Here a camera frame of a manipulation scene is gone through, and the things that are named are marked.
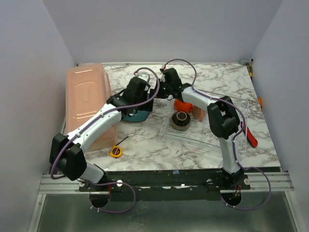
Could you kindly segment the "orange bowl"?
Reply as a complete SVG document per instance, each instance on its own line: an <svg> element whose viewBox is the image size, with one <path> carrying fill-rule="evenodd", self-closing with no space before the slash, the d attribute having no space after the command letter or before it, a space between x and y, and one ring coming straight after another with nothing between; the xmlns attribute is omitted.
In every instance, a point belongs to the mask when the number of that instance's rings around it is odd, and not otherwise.
<svg viewBox="0 0 309 232"><path fill-rule="evenodd" d="M182 102L178 99L174 101L174 109L176 111L183 111L186 113L190 113L192 111L193 105L187 102Z"/></svg>

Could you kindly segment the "teal square plate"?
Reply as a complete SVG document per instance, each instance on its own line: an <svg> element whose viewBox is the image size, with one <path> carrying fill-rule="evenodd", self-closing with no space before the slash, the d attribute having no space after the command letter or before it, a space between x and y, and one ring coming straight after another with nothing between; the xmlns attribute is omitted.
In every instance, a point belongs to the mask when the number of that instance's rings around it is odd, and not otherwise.
<svg viewBox="0 0 309 232"><path fill-rule="evenodd" d="M150 113L151 112L149 111L134 110L132 114L125 116L122 120L132 123L144 122L148 118Z"/></svg>

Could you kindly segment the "beige bowl dark rim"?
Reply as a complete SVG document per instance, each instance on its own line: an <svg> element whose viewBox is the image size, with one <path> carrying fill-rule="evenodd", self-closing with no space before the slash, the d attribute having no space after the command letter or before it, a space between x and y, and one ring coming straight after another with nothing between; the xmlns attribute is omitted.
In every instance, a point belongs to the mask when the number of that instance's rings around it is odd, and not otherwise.
<svg viewBox="0 0 309 232"><path fill-rule="evenodd" d="M190 127L191 117L184 111L177 111L171 116L170 123L175 130L184 131Z"/></svg>

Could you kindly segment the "pink floral mug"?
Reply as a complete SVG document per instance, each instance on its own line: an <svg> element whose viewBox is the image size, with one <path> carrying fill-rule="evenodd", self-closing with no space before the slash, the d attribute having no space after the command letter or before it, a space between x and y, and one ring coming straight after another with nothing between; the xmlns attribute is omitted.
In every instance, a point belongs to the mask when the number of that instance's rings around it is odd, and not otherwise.
<svg viewBox="0 0 309 232"><path fill-rule="evenodd" d="M198 119L199 122L202 122L204 120L205 115L206 115L206 111L200 109L199 107L197 107L195 105L193 105L192 115L194 116L194 118Z"/></svg>

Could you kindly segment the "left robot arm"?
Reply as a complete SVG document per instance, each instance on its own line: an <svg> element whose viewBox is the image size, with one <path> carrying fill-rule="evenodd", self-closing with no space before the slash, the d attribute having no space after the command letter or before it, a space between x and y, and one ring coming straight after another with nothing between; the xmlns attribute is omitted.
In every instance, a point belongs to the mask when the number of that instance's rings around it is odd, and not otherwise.
<svg viewBox="0 0 309 232"><path fill-rule="evenodd" d="M107 129L132 114L134 110L151 103L159 92L160 81L154 89L146 90L148 83L133 77L120 93L108 98L106 104L83 125L64 135L56 134L52 139L49 162L52 165L50 176L57 180L55 171L74 181L82 179L97 184L105 172L98 166L85 160L84 152Z"/></svg>

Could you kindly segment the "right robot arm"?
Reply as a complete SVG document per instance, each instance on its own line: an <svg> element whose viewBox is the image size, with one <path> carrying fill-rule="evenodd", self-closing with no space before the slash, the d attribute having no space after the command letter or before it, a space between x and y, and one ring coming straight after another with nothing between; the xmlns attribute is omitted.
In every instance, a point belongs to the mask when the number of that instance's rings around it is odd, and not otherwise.
<svg viewBox="0 0 309 232"><path fill-rule="evenodd" d="M160 71L163 80L157 86L157 97L172 96L206 111L210 130L220 143L223 157L222 183L226 186L236 184L244 175L237 159L239 149L236 142L236 136L241 133L239 115L244 116L242 111L233 104L229 96L216 98L195 89L192 84L183 83L174 68L162 68Z"/></svg>

